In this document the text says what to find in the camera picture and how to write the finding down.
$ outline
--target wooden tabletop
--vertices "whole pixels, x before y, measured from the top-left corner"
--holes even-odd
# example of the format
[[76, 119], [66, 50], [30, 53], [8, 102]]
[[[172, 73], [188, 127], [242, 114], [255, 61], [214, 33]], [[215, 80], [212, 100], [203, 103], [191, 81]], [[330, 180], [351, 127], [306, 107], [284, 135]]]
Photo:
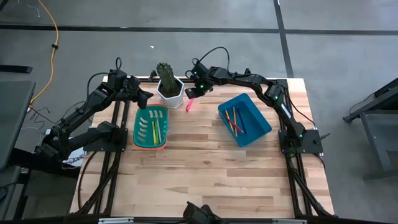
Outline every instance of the wooden tabletop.
[[[304, 80], [291, 78], [287, 81], [295, 106], [311, 118]], [[156, 83], [140, 86], [155, 93], [149, 103], [160, 102], [156, 86]], [[270, 133], [248, 147], [236, 144], [217, 112], [218, 105], [241, 93], [251, 97], [272, 126]], [[215, 86], [213, 92], [195, 99], [188, 113], [185, 111], [187, 103], [185, 97], [181, 107], [170, 110], [167, 145], [162, 151], [142, 151], [133, 145], [137, 105], [131, 103], [127, 120], [130, 131], [119, 166], [112, 216], [181, 217], [190, 201], [199, 207], [208, 204], [223, 218], [294, 217], [285, 157], [279, 148], [277, 132], [280, 127], [276, 112], [258, 100], [249, 88], [232, 85]], [[123, 106], [121, 103], [118, 124]], [[114, 106], [110, 106], [96, 113], [93, 126], [111, 121], [113, 109]], [[312, 128], [312, 124], [296, 111], [294, 116], [306, 128]], [[97, 153], [88, 165], [81, 185], [83, 203], [98, 185], [103, 156], [104, 153]], [[333, 213], [319, 158], [311, 154], [302, 157], [308, 188], [324, 208]], [[300, 208], [305, 212], [302, 192], [298, 186], [297, 189]], [[70, 211], [76, 210], [77, 194]]]

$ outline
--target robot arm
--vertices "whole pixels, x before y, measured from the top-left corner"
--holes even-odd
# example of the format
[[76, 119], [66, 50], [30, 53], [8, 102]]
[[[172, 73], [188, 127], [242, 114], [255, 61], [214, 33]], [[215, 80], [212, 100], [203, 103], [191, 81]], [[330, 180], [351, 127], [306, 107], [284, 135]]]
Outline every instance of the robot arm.
[[141, 90], [139, 88], [140, 83], [138, 78], [127, 77], [127, 74], [120, 69], [112, 70], [108, 75], [108, 82], [101, 83], [88, 96], [83, 106], [77, 108], [71, 115], [61, 119], [61, 122], [52, 127], [50, 134], [44, 137], [37, 152], [51, 159], [63, 160], [75, 149], [99, 139], [118, 143], [120, 141], [119, 127], [107, 121], [72, 139], [69, 139], [69, 137], [90, 116], [109, 107], [112, 101], [131, 100], [137, 102], [141, 109], [145, 109], [147, 100], [153, 94]]
[[[225, 68], [210, 67], [207, 69], [202, 63], [197, 62], [191, 70], [190, 79], [194, 81], [194, 88], [187, 88], [185, 93], [189, 98], [203, 96], [208, 91], [213, 91], [213, 85], [232, 84], [249, 87], [257, 97], [267, 106], [273, 108], [281, 117], [287, 128], [287, 141], [290, 147], [300, 147], [306, 130], [303, 124], [296, 122], [284, 102], [284, 89], [278, 82], [270, 81], [260, 75], [230, 73]], [[261, 84], [268, 86], [263, 92]]]

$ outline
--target floor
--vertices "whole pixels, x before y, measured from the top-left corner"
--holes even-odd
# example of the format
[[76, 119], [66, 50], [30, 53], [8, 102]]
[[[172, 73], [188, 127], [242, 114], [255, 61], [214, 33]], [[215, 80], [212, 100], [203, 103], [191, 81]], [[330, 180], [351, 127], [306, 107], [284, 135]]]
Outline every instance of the floor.
[[[274, 3], [278, 2], [282, 16], [275, 12]], [[25, 3], [38, 7], [40, 17]], [[116, 57], [122, 58], [122, 69], [131, 75], [148, 75], [160, 61], [170, 63], [177, 75], [183, 75], [192, 66], [192, 57], [201, 57], [222, 45], [231, 54], [233, 71], [243, 72], [249, 67], [265, 77], [305, 79], [314, 121], [321, 133], [331, 133], [323, 141], [323, 149], [336, 214], [344, 218], [398, 222], [398, 180], [362, 180], [363, 175], [380, 170], [379, 163], [361, 122], [346, 124], [342, 120], [351, 105], [397, 77], [396, 32], [389, 32], [395, 35], [275, 32], [281, 26], [306, 30], [398, 30], [395, 13], [398, 0], [119, 0], [117, 4], [110, 0], [46, 0], [43, 3], [59, 25], [137, 27], [133, 29], [136, 32], [60, 32], [52, 84], [35, 102], [37, 109], [49, 108], [50, 119], [57, 120], [72, 104], [84, 100], [87, 79], [96, 72], [114, 68]], [[36, 1], [25, 0], [20, 4], [10, 1], [0, 12], [0, 22], [51, 25]], [[169, 31], [176, 32], [139, 27], [169, 27]], [[184, 32], [171, 29], [178, 27], [198, 29], [184, 29]], [[223, 29], [216, 32], [200, 28]], [[0, 79], [35, 80], [37, 93], [50, 76], [54, 38], [54, 31], [0, 30], [0, 63], [34, 68], [30, 75], [2, 73]], [[215, 52], [204, 63], [225, 66], [226, 57], [222, 51]], [[95, 79], [91, 89], [100, 80]], [[39, 127], [30, 117], [28, 114], [24, 127]], [[86, 123], [75, 134], [89, 125]], [[49, 127], [51, 124], [46, 122], [43, 130]], [[39, 134], [34, 129], [25, 129], [20, 133], [17, 147], [30, 151], [38, 141]], [[75, 181], [70, 179], [37, 176], [28, 190], [31, 197], [24, 216], [64, 214], [74, 187]]]

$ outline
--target green tray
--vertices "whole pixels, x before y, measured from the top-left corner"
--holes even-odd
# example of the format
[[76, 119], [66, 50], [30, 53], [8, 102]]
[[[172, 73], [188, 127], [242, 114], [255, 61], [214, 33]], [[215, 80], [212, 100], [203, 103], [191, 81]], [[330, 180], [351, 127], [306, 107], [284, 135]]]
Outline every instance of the green tray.
[[[154, 132], [152, 122], [157, 126], [159, 120], [160, 140], [154, 144]], [[164, 105], [147, 105], [144, 110], [138, 109], [134, 123], [134, 144], [141, 149], [159, 150], [163, 149], [167, 141], [167, 130], [169, 129], [169, 109]]]

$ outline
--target pink highlighter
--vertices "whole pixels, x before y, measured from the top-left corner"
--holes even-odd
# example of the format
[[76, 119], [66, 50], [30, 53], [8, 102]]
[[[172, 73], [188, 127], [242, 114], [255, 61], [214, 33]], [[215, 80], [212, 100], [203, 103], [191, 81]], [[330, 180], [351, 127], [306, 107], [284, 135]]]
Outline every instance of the pink highlighter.
[[191, 99], [187, 105], [187, 107], [185, 108], [185, 110], [188, 112], [191, 109], [191, 106], [193, 104], [193, 99]]

